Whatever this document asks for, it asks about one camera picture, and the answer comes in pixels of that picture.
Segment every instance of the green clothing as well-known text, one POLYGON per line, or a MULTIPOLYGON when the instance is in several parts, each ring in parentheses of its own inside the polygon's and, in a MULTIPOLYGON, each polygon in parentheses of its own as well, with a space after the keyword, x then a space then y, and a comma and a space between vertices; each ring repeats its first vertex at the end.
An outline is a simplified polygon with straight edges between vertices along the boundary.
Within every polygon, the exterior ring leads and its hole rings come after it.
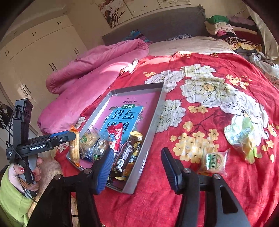
POLYGON ((31 207, 32 200, 21 194, 9 180, 9 166, 3 175, 0 186, 0 218, 7 226, 22 227, 28 223, 27 212, 31 207))
POLYGON ((220 15, 212 16, 210 18, 207 18, 206 20, 211 24, 216 24, 219 22, 226 22, 227 24, 229 23, 229 19, 227 17, 220 15))

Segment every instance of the human hand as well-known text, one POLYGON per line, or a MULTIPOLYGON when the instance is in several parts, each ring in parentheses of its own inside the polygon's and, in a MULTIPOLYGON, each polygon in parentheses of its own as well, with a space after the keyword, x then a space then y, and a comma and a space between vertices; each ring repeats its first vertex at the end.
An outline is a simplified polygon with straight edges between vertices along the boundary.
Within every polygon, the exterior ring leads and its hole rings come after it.
MULTIPOLYGON (((37 165, 41 164, 43 162, 43 159, 41 157, 37 158, 37 165)), ((25 193, 25 191, 23 190, 22 186, 30 191, 36 191, 38 190, 39 185, 38 184, 32 184, 32 185, 28 185, 27 184, 21 184, 20 180, 19 180, 19 175, 24 174, 25 169, 18 164, 12 164, 10 169, 9 169, 9 180, 12 183, 13 186, 15 186, 19 191, 21 191, 22 193, 25 193)), ((41 179, 40 176, 41 170, 38 166, 36 166, 36 168, 33 170, 33 174, 35 176, 35 181, 39 181, 41 179)))

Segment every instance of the floral wall art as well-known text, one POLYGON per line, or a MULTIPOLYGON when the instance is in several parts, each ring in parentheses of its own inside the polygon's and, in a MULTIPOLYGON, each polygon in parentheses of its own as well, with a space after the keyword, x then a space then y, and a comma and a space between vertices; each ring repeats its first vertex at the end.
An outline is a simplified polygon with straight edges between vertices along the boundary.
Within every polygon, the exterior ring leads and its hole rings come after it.
POLYGON ((144 13, 170 6, 189 5, 190 0, 96 0, 95 4, 113 28, 144 13))

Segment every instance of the green label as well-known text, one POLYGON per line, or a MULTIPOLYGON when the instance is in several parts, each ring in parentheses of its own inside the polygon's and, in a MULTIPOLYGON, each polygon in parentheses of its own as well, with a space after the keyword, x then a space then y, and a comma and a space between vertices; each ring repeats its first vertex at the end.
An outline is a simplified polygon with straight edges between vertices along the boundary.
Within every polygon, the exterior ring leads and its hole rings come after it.
POLYGON ((218 154, 209 154, 207 156, 207 167, 208 169, 217 169, 221 164, 221 157, 218 154))
POLYGON ((125 104, 122 106, 122 109, 131 109, 131 108, 134 108, 135 107, 135 104, 125 104))

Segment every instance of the wall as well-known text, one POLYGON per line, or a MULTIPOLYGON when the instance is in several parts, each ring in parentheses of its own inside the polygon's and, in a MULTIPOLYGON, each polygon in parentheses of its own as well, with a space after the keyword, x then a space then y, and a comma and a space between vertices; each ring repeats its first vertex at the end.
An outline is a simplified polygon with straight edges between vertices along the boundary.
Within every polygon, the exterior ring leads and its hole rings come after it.
MULTIPOLYGON (((139 17, 172 8, 195 7, 199 4, 204 7, 207 17, 211 17, 213 15, 233 16, 242 9, 246 8, 245 3, 241 0, 191 0, 191 5, 172 6, 158 9, 139 17)), ((69 9, 68 17, 73 23, 87 49, 91 49, 97 45, 102 45, 102 36, 112 31, 112 29, 104 19, 94 0, 68 0, 67 5, 69 9)), ((248 10, 242 14, 238 14, 238 16, 247 18, 249 16, 248 10)), ((118 26, 129 23, 139 17, 128 20, 118 26)))

